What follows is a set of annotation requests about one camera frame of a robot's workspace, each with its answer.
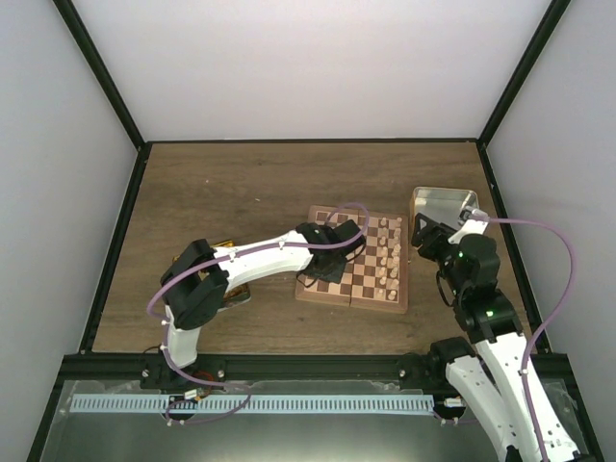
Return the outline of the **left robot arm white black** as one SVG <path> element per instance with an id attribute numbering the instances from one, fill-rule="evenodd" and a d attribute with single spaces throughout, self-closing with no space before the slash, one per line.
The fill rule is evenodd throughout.
<path id="1" fill-rule="evenodd" d="M 347 256 L 363 247 L 364 231 L 353 219 L 335 227 L 304 222 L 270 240 L 213 247 L 205 239 L 189 244 L 161 277 L 168 359 L 163 377 L 174 388 L 189 387 L 196 377 L 200 329 L 224 308 L 228 292 L 277 273 L 339 280 Z"/>

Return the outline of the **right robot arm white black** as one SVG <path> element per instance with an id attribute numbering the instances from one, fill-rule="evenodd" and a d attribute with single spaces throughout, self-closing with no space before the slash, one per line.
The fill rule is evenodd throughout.
<path id="1" fill-rule="evenodd" d="M 513 304 L 498 287 L 501 259 L 485 230 L 491 219 L 467 207 L 454 229 L 423 213 L 413 216 L 411 245 L 437 264 L 465 338 L 431 345 L 427 374 L 452 386 L 475 414 L 501 461 L 590 461 L 559 420 L 530 359 Z"/>

